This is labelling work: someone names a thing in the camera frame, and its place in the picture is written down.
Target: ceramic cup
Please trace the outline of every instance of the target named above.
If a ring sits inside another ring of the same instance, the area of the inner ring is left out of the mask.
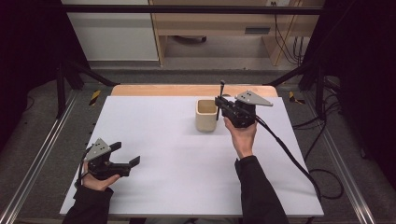
[[[200,132],[213,132],[216,129],[218,107],[215,100],[201,99],[196,103],[195,127]]]

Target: black sleeve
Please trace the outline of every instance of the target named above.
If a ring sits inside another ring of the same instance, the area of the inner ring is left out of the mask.
[[[67,212],[63,224],[106,224],[113,190],[98,191],[80,186],[75,204]]]
[[[282,204],[255,156],[235,162],[241,181],[244,224],[289,223]]]

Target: black backdrop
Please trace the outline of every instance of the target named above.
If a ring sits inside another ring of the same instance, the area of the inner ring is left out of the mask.
[[[66,13],[43,11],[40,4],[0,3],[0,151],[21,118],[29,90],[55,79],[64,59],[89,67]]]
[[[354,0],[328,0],[326,7],[347,9]],[[357,0],[331,38],[318,46],[342,15],[320,16],[305,60],[320,57],[325,75],[340,78],[340,101],[368,158],[377,161],[396,189],[396,1]],[[302,89],[318,70],[306,72]]]

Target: white tabletop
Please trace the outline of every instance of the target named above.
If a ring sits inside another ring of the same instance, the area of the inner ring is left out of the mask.
[[[121,217],[239,217],[240,182],[237,157],[221,119],[213,133],[195,129],[195,103],[206,97],[109,96],[96,123],[90,145],[101,137],[122,142],[113,162],[141,162],[115,191],[110,214]],[[305,168],[282,98],[266,97],[274,106],[257,106],[257,114],[288,146]],[[276,140],[258,127],[254,154],[274,186],[289,217],[323,216],[314,187],[290,161]],[[74,204],[72,181],[61,214]]]

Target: aluminum rail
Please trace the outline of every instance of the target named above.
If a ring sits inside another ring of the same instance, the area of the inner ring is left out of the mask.
[[[141,5],[43,5],[46,10],[84,13],[195,13],[322,15],[340,13],[341,8],[323,7],[235,7],[235,6],[141,6]]]
[[[305,99],[307,99],[308,105],[314,116],[317,115],[315,107],[313,105],[314,96],[312,93],[305,93]],[[347,164],[343,160],[337,145],[332,140],[330,132],[326,129],[323,133],[323,141],[328,150],[329,156],[332,159],[332,164],[334,165],[337,174],[340,177],[341,182],[345,188],[346,194],[355,210],[356,216],[358,217],[361,224],[375,224],[375,219],[368,207],[366,201],[364,200],[358,185],[356,184],[352,173],[350,173],[347,168]]]
[[[33,187],[33,184],[38,178],[38,175],[41,171],[41,168],[44,166],[44,163],[50,154],[53,145],[55,144],[56,139],[58,138],[59,133],[61,132],[72,108],[76,102],[78,96],[78,91],[71,91],[69,99],[68,99],[68,107],[64,111],[63,115],[56,119],[54,124],[52,125],[49,134],[47,135],[46,140],[35,156],[35,160],[29,168],[29,171],[25,175],[22,180],[20,186],[15,192],[13,198],[9,202],[6,210],[0,216],[0,224],[11,224],[14,223],[17,218],[18,213],[21,210],[30,190]]]

